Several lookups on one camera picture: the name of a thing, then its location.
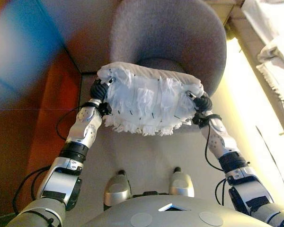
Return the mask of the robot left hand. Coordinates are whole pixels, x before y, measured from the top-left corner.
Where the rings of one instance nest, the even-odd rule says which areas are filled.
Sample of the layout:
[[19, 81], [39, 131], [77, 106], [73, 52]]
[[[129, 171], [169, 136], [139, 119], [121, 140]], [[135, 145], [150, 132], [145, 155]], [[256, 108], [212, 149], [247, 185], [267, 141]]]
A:
[[114, 77], [109, 77], [108, 80], [101, 80], [100, 78], [97, 78], [90, 88], [90, 97], [92, 99], [99, 100], [100, 103], [103, 103], [107, 95], [108, 88], [112, 85], [114, 81]]

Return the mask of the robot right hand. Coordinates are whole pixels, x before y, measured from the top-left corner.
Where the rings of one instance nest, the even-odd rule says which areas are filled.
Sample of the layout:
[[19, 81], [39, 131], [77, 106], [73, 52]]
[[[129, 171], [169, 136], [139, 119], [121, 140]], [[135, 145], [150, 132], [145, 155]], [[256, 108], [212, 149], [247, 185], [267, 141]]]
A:
[[191, 91], [186, 91], [186, 96], [194, 103], [195, 110], [198, 113], [202, 113], [205, 111], [211, 111], [213, 108], [213, 104], [211, 99], [207, 96], [207, 94], [202, 95], [201, 97], [195, 96]]

